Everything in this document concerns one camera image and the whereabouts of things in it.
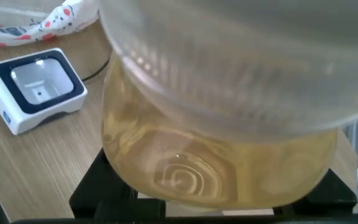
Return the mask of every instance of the blue label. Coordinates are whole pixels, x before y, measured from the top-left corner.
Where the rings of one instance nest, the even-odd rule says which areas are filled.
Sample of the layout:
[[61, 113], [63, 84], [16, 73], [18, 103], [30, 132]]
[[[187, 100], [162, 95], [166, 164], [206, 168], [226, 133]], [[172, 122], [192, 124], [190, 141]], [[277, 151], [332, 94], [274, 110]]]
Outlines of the blue label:
[[11, 119], [9, 118], [9, 116], [7, 115], [7, 113], [4, 111], [4, 118], [5, 118], [5, 120], [6, 120], [6, 122], [8, 123], [8, 124], [11, 124]]

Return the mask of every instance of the white plastic box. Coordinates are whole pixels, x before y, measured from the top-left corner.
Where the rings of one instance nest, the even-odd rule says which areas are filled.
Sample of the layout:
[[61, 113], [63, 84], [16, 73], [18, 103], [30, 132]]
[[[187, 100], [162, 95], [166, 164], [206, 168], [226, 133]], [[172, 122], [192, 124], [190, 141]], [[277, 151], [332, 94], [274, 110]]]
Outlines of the white plastic box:
[[0, 62], [0, 115], [14, 135], [80, 109], [87, 93], [61, 49]]

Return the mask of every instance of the wooden table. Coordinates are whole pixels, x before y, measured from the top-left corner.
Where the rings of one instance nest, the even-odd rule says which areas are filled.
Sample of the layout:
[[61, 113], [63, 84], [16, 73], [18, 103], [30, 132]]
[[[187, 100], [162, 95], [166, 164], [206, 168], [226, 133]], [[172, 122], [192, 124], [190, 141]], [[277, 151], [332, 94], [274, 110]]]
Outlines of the wooden table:
[[[0, 48], [0, 60], [52, 47], [63, 49], [81, 78], [96, 71], [111, 54], [111, 47], [97, 22], [82, 33], [50, 42]], [[89, 93], [79, 112], [19, 136], [13, 136], [0, 117], [0, 201], [11, 221], [73, 216], [68, 199], [101, 149], [103, 80], [104, 71], [86, 82]], [[340, 138], [338, 144], [342, 145], [338, 146], [331, 168], [348, 186], [356, 189], [357, 159], [344, 136]], [[182, 213], [186, 210], [167, 205], [167, 214]], [[272, 211], [225, 214], [261, 213]]]

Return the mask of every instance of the black frame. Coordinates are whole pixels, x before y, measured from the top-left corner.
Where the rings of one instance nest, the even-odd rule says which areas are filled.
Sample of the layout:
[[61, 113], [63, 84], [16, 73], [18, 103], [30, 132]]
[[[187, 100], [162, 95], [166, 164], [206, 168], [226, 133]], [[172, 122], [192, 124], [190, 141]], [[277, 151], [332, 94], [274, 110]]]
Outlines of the black frame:
[[[11, 72], [13, 68], [27, 65], [38, 60], [45, 60], [47, 58], [55, 59], [60, 63], [60, 65], [63, 67], [64, 71], [68, 75], [69, 79], [73, 83], [74, 88], [71, 92], [66, 93], [62, 96], [58, 96], [51, 100], [45, 101], [39, 105], [33, 105], [25, 99], [19, 87], [17, 87], [14, 80], [12, 79]], [[82, 85], [81, 80], [78, 78], [65, 56], [58, 50], [49, 50], [40, 54], [30, 55], [23, 58], [18, 58], [8, 62], [0, 63], [0, 78], [4, 82], [7, 89], [11, 92], [20, 109], [27, 114], [37, 113], [51, 106], [69, 100], [70, 98], [76, 97], [84, 92], [84, 86]]]
[[[358, 223], [358, 214], [352, 214], [356, 196], [331, 170], [310, 194], [293, 204], [274, 208], [275, 214], [266, 216], [165, 217], [164, 201], [136, 199], [136, 194], [114, 172], [101, 150], [70, 198], [75, 218], [18, 220], [13, 223]], [[6, 222], [6, 218], [0, 219], [0, 224]]]

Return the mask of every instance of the yellow liquid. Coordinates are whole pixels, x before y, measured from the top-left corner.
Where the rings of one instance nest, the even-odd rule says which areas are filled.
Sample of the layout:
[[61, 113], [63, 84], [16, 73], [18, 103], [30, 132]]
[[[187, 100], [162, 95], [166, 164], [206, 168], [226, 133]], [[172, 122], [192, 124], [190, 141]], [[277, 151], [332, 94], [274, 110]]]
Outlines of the yellow liquid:
[[112, 55], [102, 138], [114, 170], [139, 192], [206, 208], [267, 208], [305, 196], [334, 155], [336, 130], [247, 144], [208, 138], [164, 116]]

